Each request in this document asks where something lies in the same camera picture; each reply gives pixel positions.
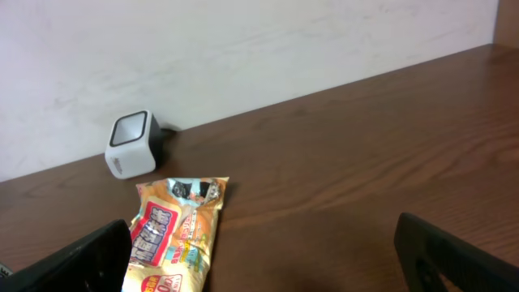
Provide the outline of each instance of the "orange snack bag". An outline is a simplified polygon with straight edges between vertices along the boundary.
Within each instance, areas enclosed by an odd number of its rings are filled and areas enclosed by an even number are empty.
[[[123,292],[201,291],[229,178],[167,178],[137,185],[139,214]]]

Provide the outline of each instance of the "white device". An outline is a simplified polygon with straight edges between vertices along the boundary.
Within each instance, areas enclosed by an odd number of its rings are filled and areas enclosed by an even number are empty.
[[[115,121],[106,146],[106,164],[116,178],[152,172],[162,153],[162,135],[152,112],[143,110]]]

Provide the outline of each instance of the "red label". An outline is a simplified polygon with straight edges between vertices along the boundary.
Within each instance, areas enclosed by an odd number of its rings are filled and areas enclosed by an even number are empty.
[[[131,258],[157,267],[168,247],[178,213],[148,201],[142,218],[131,231]]]
[[[164,275],[146,277],[141,285],[142,292],[179,292],[182,275]]]

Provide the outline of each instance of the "wood grain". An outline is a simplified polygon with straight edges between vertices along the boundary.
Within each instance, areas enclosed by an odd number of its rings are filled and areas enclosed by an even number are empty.
[[[98,156],[4,182],[0,260],[129,221],[136,183],[229,175],[208,290],[404,291],[404,211],[519,265],[518,79],[487,45],[183,131],[154,174]]]
[[[519,1],[500,0],[495,19],[494,43],[519,48]]]

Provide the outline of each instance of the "black object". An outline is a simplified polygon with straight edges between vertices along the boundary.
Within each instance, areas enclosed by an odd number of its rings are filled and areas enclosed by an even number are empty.
[[[124,220],[113,221],[34,265],[0,279],[0,291],[121,292],[131,253]]]
[[[439,273],[463,291],[519,291],[519,268],[402,213],[395,248],[411,292],[446,292]]]

